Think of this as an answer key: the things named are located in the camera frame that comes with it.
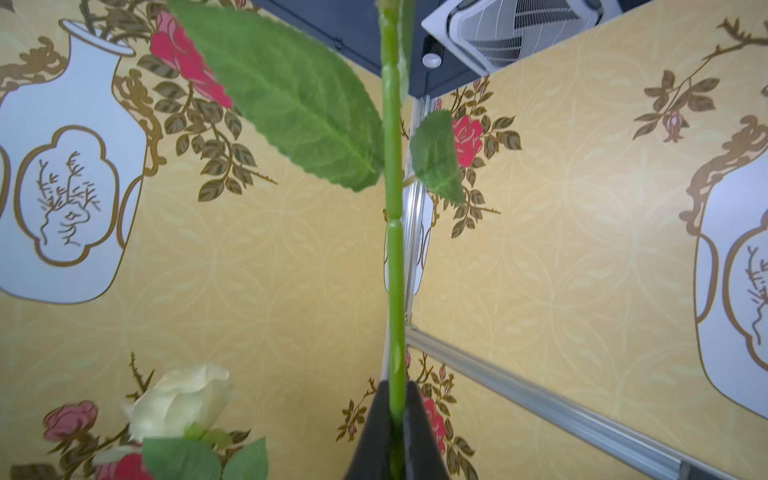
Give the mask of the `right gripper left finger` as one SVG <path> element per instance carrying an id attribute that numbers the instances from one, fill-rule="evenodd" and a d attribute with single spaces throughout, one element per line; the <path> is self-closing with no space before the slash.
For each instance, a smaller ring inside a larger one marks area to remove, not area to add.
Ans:
<path id="1" fill-rule="evenodd" d="M 380 382 L 344 480 L 391 479 L 392 419 L 389 397 L 389 382 Z"/>

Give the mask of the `cream white rose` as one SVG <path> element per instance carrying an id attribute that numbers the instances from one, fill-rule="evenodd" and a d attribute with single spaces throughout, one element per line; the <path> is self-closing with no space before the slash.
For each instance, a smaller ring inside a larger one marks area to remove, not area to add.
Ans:
<path id="1" fill-rule="evenodd" d="M 375 107 L 349 65 L 304 33 L 275 20 L 172 1 L 179 20 L 237 110 L 303 171 L 359 192 L 385 186 L 391 479 L 405 478 L 406 307 L 401 110 L 413 36 L 413 5 L 376 3 L 382 104 Z"/>
<path id="2" fill-rule="evenodd" d="M 128 443 L 94 456 L 98 477 L 266 479 L 266 439 L 216 425 L 232 393 L 229 371 L 215 364 L 166 372 L 127 409 Z"/>

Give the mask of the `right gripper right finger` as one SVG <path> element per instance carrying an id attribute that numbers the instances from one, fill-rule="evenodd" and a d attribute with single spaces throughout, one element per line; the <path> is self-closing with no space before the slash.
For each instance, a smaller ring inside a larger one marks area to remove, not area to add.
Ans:
<path id="1" fill-rule="evenodd" d="M 404 449 L 407 480 L 449 479 L 420 391 L 412 381 L 406 386 Z"/>

